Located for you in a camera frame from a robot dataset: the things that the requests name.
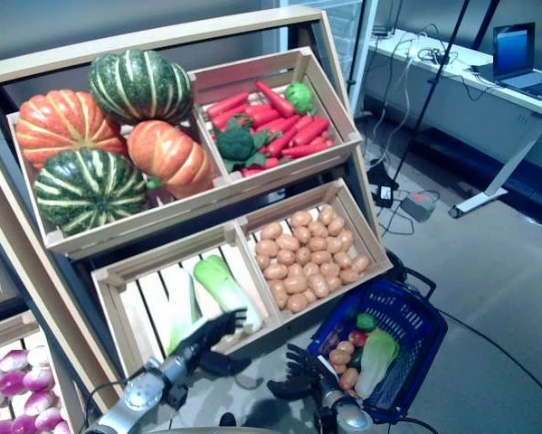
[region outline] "black pole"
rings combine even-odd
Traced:
[[[458,34],[458,31],[460,30],[461,21],[463,20],[463,16],[466,14],[466,9],[468,9],[469,3],[470,3],[470,0],[463,0],[463,5],[461,6],[461,10],[460,10],[460,16],[458,16],[458,21],[456,22],[455,27],[453,28],[452,36],[450,37],[450,41],[448,42],[448,47],[445,49],[445,55],[443,56],[443,61],[440,63],[440,68],[437,70],[435,77],[433,77],[433,79],[430,80],[432,86],[427,92],[427,98],[425,99],[425,102],[423,103],[422,111],[419,112],[419,116],[417,117],[417,121],[415,122],[415,127],[414,129],[412,129],[412,132],[409,136],[409,141],[407,142],[407,146],[405,147],[405,150],[403,154],[401,155],[401,160],[399,160],[399,166],[397,167],[397,170],[395,171],[394,182],[397,179],[397,176],[399,175],[399,171],[404,165],[405,158],[407,157],[407,154],[409,153],[409,150],[412,147],[412,143],[414,141],[415,135],[417,134],[419,127],[422,125],[423,116],[425,116],[425,112],[427,111],[427,107],[429,106],[433,93],[435,92],[437,83],[440,81],[440,78],[442,77],[443,67],[447,64],[447,62],[450,59],[450,50],[452,49],[452,45],[453,45],[453,42],[455,41],[455,37]]]

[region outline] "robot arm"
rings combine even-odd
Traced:
[[[197,366],[217,375],[234,375],[250,364],[215,353],[210,347],[224,335],[242,327],[245,309],[228,312],[204,323],[184,339],[163,363],[150,358],[130,381],[120,400],[85,434],[129,434],[138,432],[154,420],[162,402],[178,410],[185,404],[188,388],[185,379]]]

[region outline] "desk leg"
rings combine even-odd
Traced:
[[[525,143],[525,145],[520,147],[519,150],[509,158],[509,160],[500,169],[496,177],[492,180],[490,185],[488,185],[488,188],[486,188],[485,191],[471,197],[467,201],[453,206],[450,209],[450,216],[454,219],[460,218],[466,212],[475,210],[484,203],[498,199],[501,195],[507,193],[507,191],[502,188],[502,185],[506,182],[509,176],[512,175],[512,172],[514,172],[516,167],[518,167],[528,152],[530,152],[530,149],[532,149],[532,146],[536,144],[541,135],[542,119],[535,125],[534,128],[528,131],[527,134],[521,138],[521,142]]]

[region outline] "wooden slat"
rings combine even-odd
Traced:
[[[0,61],[0,83],[93,61],[105,52],[158,49],[296,23],[325,19],[317,9],[292,6],[175,24],[80,42]]]

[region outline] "power adapter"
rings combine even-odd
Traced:
[[[429,219],[435,210],[435,202],[429,196],[421,193],[409,193],[399,206],[419,223]]]

